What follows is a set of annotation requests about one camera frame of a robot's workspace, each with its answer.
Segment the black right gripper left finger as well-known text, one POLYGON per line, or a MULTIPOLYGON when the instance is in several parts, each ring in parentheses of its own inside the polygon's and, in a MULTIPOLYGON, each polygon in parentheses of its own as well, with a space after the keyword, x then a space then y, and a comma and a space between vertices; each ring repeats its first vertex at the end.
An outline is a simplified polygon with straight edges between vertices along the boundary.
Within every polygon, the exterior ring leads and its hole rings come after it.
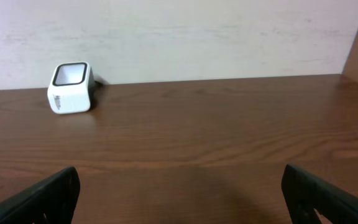
POLYGON ((67 167, 0 202, 0 224, 70 224, 79 194, 78 173, 67 167))

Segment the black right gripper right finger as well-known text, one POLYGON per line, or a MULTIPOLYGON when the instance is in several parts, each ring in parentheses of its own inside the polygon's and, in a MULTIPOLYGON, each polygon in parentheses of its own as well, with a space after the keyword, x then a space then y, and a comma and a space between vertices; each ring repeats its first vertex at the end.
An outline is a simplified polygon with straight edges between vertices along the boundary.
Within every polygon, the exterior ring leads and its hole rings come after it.
POLYGON ((281 188, 293 223, 358 223, 358 198, 306 170, 288 164, 281 188))

